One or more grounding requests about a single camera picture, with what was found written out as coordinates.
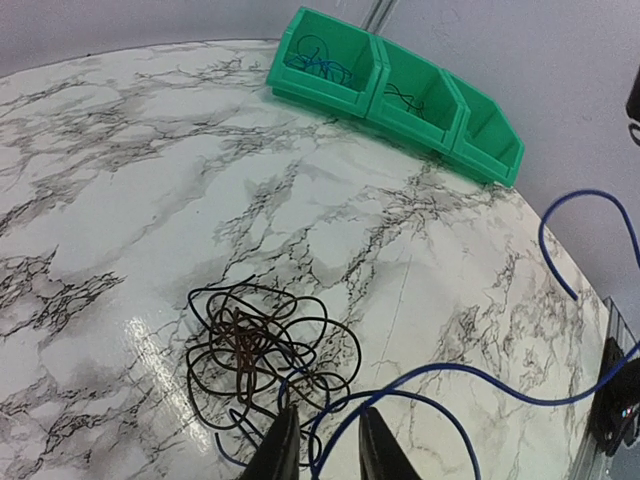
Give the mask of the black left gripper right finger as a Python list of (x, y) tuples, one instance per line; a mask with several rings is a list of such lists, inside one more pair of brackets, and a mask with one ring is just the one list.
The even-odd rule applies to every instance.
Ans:
[(358, 453), (362, 480), (420, 480), (375, 407), (359, 416)]

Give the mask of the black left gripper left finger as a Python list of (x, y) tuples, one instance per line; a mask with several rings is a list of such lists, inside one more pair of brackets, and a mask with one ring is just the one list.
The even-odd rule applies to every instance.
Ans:
[(300, 423), (295, 405), (284, 408), (272, 423), (243, 472), (244, 480), (298, 480)]

